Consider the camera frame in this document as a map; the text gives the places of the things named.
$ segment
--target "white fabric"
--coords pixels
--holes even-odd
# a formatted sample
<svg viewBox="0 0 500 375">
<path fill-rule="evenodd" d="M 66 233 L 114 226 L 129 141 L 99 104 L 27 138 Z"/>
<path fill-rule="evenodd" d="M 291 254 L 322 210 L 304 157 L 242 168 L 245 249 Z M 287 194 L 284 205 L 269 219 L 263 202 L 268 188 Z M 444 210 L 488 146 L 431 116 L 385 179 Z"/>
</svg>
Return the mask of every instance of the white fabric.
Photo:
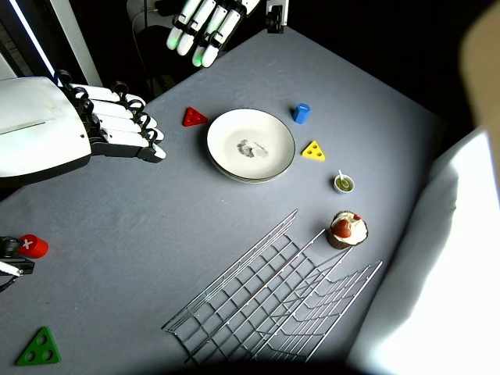
<svg viewBox="0 0 500 375">
<path fill-rule="evenodd" d="M 500 210 L 488 137 L 436 161 L 348 363 L 368 373 L 498 371 Z"/>
</svg>

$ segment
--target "wire rack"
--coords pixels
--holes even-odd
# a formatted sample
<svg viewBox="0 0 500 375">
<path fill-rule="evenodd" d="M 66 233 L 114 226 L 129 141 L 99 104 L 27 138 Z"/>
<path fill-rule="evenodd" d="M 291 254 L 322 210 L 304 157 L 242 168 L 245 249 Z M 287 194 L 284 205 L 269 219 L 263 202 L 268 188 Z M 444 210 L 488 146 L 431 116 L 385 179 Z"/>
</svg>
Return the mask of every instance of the wire rack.
<svg viewBox="0 0 500 375">
<path fill-rule="evenodd" d="M 307 361 L 380 269 L 333 277 L 352 248 L 315 264 L 307 250 L 324 230 L 299 248 L 287 234 L 297 211 L 162 327 L 186 362 Z"/>
</svg>

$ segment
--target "green contents in bowl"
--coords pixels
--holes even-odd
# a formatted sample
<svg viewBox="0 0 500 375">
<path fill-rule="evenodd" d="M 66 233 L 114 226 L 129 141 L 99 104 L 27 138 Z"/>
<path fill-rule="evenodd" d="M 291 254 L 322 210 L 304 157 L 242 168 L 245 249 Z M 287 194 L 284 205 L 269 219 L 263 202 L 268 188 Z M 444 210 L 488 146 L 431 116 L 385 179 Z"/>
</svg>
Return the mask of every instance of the green contents in bowl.
<svg viewBox="0 0 500 375">
<path fill-rule="evenodd" d="M 337 188 L 341 189 L 342 191 L 352 190 L 351 181 L 347 180 L 346 178 L 344 179 L 338 178 L 337 181 L 335 181 L 335 184 L 337 184 Z"/>
</svg>

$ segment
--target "green triangle block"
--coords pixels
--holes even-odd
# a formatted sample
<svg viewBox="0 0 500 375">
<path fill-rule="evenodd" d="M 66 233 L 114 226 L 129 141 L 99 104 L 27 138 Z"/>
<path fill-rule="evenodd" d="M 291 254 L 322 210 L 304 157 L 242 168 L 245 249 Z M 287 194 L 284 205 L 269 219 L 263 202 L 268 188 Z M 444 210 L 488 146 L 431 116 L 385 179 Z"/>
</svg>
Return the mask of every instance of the green triangle block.
<svg viewBox="0 0 500 375">
<path fill-rule="evenodd" d="M 55 346 L 54 337 L 48 327 L 42 327 L 23 354 L 17 359 L 17 366 L 47 365 L 61 362 L 61 355 Z"/>
</svg>

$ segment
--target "small cup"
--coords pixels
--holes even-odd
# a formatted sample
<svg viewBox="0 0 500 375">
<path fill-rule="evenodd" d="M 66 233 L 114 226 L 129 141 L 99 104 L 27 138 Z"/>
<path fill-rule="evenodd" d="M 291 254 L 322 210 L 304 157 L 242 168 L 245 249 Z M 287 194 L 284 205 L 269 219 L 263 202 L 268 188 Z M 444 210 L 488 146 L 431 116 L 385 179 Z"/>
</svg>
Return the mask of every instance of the small cup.
<svg viewBox="0 0 500 375">
<path fill-rule="evenodd" d="M 344 174 L 344 180 L 346 180 L 347 182 L 349 182 L 349 185 L 351 186 L 351 189 L 350 190 L 342 190 L 338 187 L 337 183 L 340 184 L 340 179 L 341 179 L 341 175 L 339 174 L 338 176 L 335 177 L 334 179 L 334 189 L 337 193 L 340 193 L 340 194 L 349 194 L 349 193 L 352 193 L 354 191 L 354 188 L 355 188 L 355 185 L 354 185 L 354 180 L 349 177 L 348 175 Z"/>
</svg>

